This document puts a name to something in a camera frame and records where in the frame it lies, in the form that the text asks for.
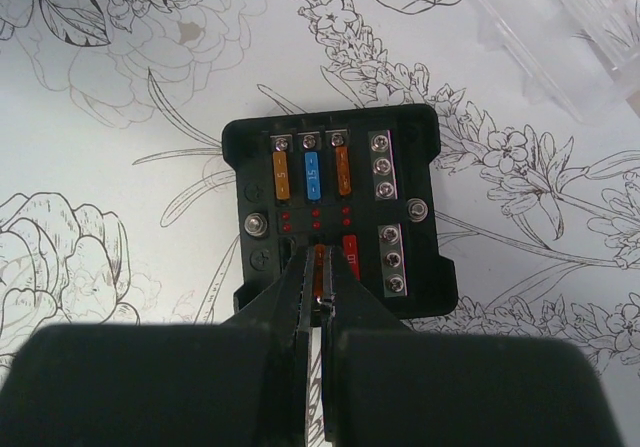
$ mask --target silver screw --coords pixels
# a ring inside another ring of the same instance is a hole
[[[289,142],[284,137],[277,138],[273,145],[278,152],[284,152],[289,148]]]
[[[429,213],[429,207],[422,199],[409,199],[407,201],[407,210],[409,211],[409,220],[411,222],[422,222]]]
[[[389,139],[386,135],[376,135],[371,140],[371,148],[375,152],[384,152],[389,148]]]
[[[399,275],[392,275],[386,280],[385,284],[387,285],[387,289],[396,294],[404,290],[404,279]]]
[[[390,199],[395,193],[396,189],[391,182],[380,182],[376,187],[376,194],[383,199]]]
[[[384,256],[384,263],[389,267],[396,268],[402,263],[402,257],[397,252],[389,252]]]
[[[387,244],[395,244],[400,238],[400,231],[393,225],[388,225],[380,232],[380,238]]]
[[[344,145],[344,136],[340,132],[334,132],[331,134],[331,145],[334,147]]]
[[[385,159],[384,157],[380,157],[373,163],[373,171],[376,174],[387,175],[389,172],[391,172],[391,162],[389,162],[389,160]]]
[[[305,135],[302,138],[302,146],[305,149],[313,149],[316,146],[316,138],[313,135]]]
[[[267,219],[262,214],[249,214],[244,219],[244,230],[251,237],[262,237],[267,233],[267,226]]]

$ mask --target fuse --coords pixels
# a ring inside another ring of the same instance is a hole
[[[287,169],[287,153],[273,153],[273,178],[276,184],[276,199],[289,200],[289,171]]]
[[[314,247],[314,266],[313,266],[313,296],[322,300],[323,279],[324,279],[324,245],[316,244]]]
[[[344,197],[351,193],[351,172],[349,171],[349,154],[346,146],[336,147],[336,165],[338,167],[338,192]]]
[[[356,279],[360,280],[360,261],[358,259],[358,239],[355,235],[342,237],[342,248]]]
[[[318,153],[306,152],[304,154],[304,165],[307,175],[307,198],[309,200],[320,200],[320,171],[318,167]]]

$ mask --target clear plastic container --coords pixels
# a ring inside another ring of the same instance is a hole
[[[524,67],[524,93],[597,122],[640,91],[640,0],[476,0],[481,41]]]

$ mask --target blue fuse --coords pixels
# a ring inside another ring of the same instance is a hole
[[[305,172],[307,175],[307,198],[309,200],[320,200],[320,169],[318,165],[317,152],[305,152],[304,154]]]

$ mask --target floral tablecloth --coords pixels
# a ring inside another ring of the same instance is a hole
[[[0,0],[0,379],[52,323],[231,315],[227,122],[426,102],[461,299],[410,325],[575,343],[640,443],[640,119],[530,105],[478,22],[471,0]]]

